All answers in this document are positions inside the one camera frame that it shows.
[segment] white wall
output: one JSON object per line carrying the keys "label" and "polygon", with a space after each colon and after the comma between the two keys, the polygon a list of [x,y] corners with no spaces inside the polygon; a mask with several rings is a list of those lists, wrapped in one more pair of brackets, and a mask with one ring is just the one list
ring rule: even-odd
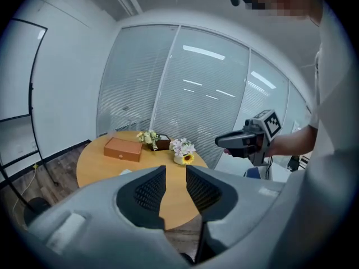
{"label": "white wall", "polygon": [[[48,28],[33,75],[34,126],[43,157],[95,138],[98,92],[118,33],[115,20],[90,0],[27,0],[14,17]],[[9,142],[25,148],[26,140],[15,136]],[[37,160],[29,157],[7,173]]]}
{"label": "white wall", "polygon": [[[273,44],[254,34],[244,26],[223,19],[219,16],[211,15],[200,11],[183,9],[157,9],[150,10],[141,15],[130,17],[119,22],[119,27],[126,27],[139,24],[184,24],[207,28],[230,36],[251,47],[256,52],[267,58],[272,64],[277,66],[291,83],[295,85],[309,107],[313,105],[312,92],[305,82],[305,79],[298,68]],[[248,168],[253,167],[248,159],[233,158],[223,154],[220,158],[216,170],[227,173],[243,175]]]}

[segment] ceiling light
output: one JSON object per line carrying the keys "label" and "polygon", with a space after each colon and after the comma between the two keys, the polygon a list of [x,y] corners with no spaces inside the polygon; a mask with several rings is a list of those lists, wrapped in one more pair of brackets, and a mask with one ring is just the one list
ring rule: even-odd
{"label": "ceiling light", "polygon": [[184,82],[187,82],[187,83],[191,83],[191,84],[195,84],[195,85],[202,86],[202,84],[200,84],[200,83],[192,82],[192,81],[189,81],[189,80],[183,80],[183,81],[184,81]]}
{"label": "ceiling light", "polygon": [[196,53],[199,53],[199,54],[211,56],[213,58],[220,59],[220,60],[224,60],[224,58],[225,58],[225,56],[222,56],[220,54],[213,53],[211,51],[203,50],[203,49],[196,48],[196,47],[191,47],[191,46],[183,45],[183,50],[187,50],[187,51],[196,52]]}
{"label": "ceiling light", "polygon": [[265,77],[261,76],[257,72],[251,72],[252,76],[260,80],[261,82],[265,83],[267,86],[269,86],[271,89],[275,89],[276,86],[274,86],[270,81],[268,81]]}
{"label": "ceiling light", "polygon": [[233,95],[231,95],[231,94],[229,94],[229,93],[227,93],[227,92],[224,92],[224,91],[220,91],[220,90],[216,90],[217,92],[221,92],[222,94],[225,94],[225,95],[227,95],[227,96],[231,96],[231,97],[233,97],[233,98],[235,98],[236,96],[233,96]]}
{"label": "ceiling light", "polygon": [[213,96],[209,96],[209,95],[206,95],[207,97],[209,98],[212,98],[212,99],[215,99],[215,100],[218,100],[217,98],[213,97]]}

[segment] ceiling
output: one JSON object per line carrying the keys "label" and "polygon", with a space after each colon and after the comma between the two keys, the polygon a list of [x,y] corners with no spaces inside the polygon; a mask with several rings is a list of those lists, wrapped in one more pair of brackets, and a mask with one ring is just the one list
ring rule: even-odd
{"label": "ceiling", "polygon": [[301,71],[314,89],[314,58],[320,46],[319,29],[310,20],[264,16],[233,7],[229,0],[93,0],[116,21],[157,8],[185,8],[219,15],[237,22],[275,45]]}

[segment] person's arm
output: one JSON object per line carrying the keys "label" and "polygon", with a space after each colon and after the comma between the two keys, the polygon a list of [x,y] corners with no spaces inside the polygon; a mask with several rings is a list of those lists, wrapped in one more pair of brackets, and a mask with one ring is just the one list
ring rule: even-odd
{"label": "person's arm", "polygon": [[312,126],[306,126],[295,133],[278,136],[273,139],[265,156],[307,154],[314,148],[317,131]]}

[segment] whiteboard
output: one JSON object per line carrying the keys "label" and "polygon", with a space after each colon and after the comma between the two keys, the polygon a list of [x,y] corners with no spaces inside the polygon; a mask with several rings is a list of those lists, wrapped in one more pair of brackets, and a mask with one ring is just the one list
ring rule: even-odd
{"label": "whiteboard", "polygon": [[29,114],[29,82],[45,29],[11,20],[0,39],[0,120]]}
{"label": "whiteboard", "polygon": [[0,123],[0,153],[3,165],[35,150],[37,147],[30,117]]}

